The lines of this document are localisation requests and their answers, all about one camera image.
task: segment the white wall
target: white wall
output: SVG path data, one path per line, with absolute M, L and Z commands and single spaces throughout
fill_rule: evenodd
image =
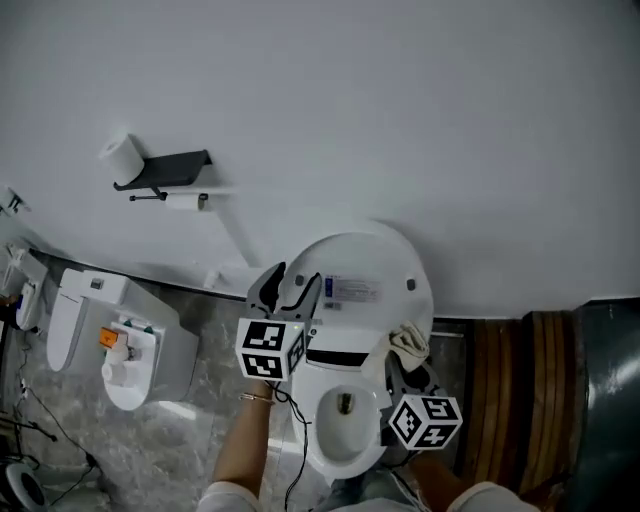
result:
M 207 148 L 225 182 L 264 189 L 227 204 L 259 265 L 371 217 L 419 249 L 438 314 L 640 293 L 629 2 L 21 0 L 0 13 L 2 181 L 73 258 L 190 285 L 242 266 L 215 214 L 111 189 L 95 157 L 124 127 L 151 155 Z

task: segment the toilet bowl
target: toilet bowl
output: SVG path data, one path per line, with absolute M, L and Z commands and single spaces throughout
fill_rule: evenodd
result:
M 382 456 L 380 410 L 391 405 L 384 386 L 360 372 L 328 370 L 301 362 L 292 397 L 306 421 L 311 465 L 329 478 L 352 478 Z M 304 442 L 304 426 L 293 421 L 296 439 Z
M 305 360 L 293 374 L 292 397 L 311 422 L 311 465 L 327 478 L 351 478 L 384 453 L 381 410 L 391 406 L 384 384 L 366 379 L 360 365 L 382 336 L 405 321 L 428 339 L 433 299 L 413 246 L 375 222 L 324 237 L 295 257 L 280 288 L 283 303 L 295 303 L 315 272 L 323 278 L 323 292 Z M 293 425 L 304 443 L 303 425 L 295 418 Z

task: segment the label sticker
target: label sticker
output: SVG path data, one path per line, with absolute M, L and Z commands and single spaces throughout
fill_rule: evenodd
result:
M 335 302 L 378 302 L 380 283 L 370 279 L 327 276 L 324 294 Z

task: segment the toilet rim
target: toilet rim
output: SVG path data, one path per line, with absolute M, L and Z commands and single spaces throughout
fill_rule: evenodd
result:
M 305 382 L 305 388 L 312 390 L 311 393 L 306 394 L 305 401 L 301 399 L 299 388 L 296 386 L 296 381 L 301 382 L 299 380 L 301 378 L 303 378 Z M 338 386 L 344 385 L 356 386 L 366 389 L 367 391 L 372 391 L 378 411 L 392 405 L 391 397 L 384 386 L 367 380 L 359 371 L 328 370 L 309 364 L 306 361 L 301 361 L 300 365 L 296 368 L 291 390 L 292 398 L 298 403 L 298 407 L 302 411 L 305 420 L 311 422 L 311 425 L 307 426 L 309 443 L 307 457 L 310 463 L 320 473 L 340 479 L 352 478 L 363 473 L 373 466 L 386 450 L 385 446 L 376 445 L 376 442 L 379 440 L 379 435 L 374 435 L 370 439 L 367 447 L 349 462 L 338 463 L 324 455 L 318 441 L 317 422 L 315 421 L 316 411 L 326 393 Z M 296 440 L 302 445 L 304 442 L 304 426 L 297 421 L 293 415 L 292 421 Z

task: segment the wooden panel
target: wooden panel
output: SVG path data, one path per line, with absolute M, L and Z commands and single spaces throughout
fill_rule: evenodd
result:
M 533 313 L 533 408 L 531 412 L 531 428 L 527 457 L 520 484 L 520 493 L 531 489 L 542 438 L 544 420 L 544 397 L 546 391 L 545 344 L 542 315 Z
M 466 439 L 466 450 L 462 466 L 462 477 L 473 480 L 478 464 L 484 406 L 487 394 L 487 330 L 484 321 L 474 322 L 474 368 L 471 392 L 471 416 Z
M 546 365 L 546 390 L 544 402 L 544 420 L 542 423 L 542 439 L 540 441 L 540 454 L 533 477 L 532 487 L 544 482 L 544 472 L 549 458 L 549 446 L 553 429 L 553 418 L 556 404 L 556 342 L 554 335 L 553 315 L 543 315 L 545 338 L 545 365 Z
M 487 402 L 484 408 L 482 442 L 476 467 L 476 482 L 489 477 L 500 402 L 500 332 L 498 322 L 487 322 Z
M 562 419 L 564 417 L 564 390 L 565 390 L 565 360 L 564 360 L 564 332 L 562 316 L 560 313 L 553 314 L 553 332 L 556 341 L 556 404 L 551 427 L 551 444 L 549 445 L 549 455 L 547 466 L 544 471 L 543 481 L 554 475 L 558 449 L 560 446 L 560 435 L 562 433 Z
M 529 387 L 525 385 L 527 371 L 524 366 L 524 354 L 529 347 L 525 346 L 528 341 L 525 341 L 522 336 L 522 323 L 510 322 L 508 329 L 511 342 L 511 404 L 498 483 L 517 491 L 522 478 L 522 470 L 517 463 L 518 450 L 521 447 L 523 447 L 522 451 L 527 449 L 527 444 L 521 442 L 522 425 L 526 416 L 524 409 L 530 411 L 532 401 L 528 399 Z M 528 363 L 532 364 L 532 361 L 533 357 L 527 358 Z
M 489 480 L 498 482 L 502 465 L 507 429 L 511 411 L 511 335 L 509 322 L 500 323 L 500 400 L 498 406 L 498 420 L 496 436 L 493 443 L 491 466 L 489 466 Z
M 564 414 L 562 417 L 562 432 L 560 433 L 560 445 L 556 457 L 556 474 L 563 473 L 571 467 L 570 439 L 573 431 L 576 400 L 577 378 L 577 350 L 576 337 L 571 313 L 562 314 L 562 327 L 564 334 L 564 367 L 565 367 L 565 400 Z

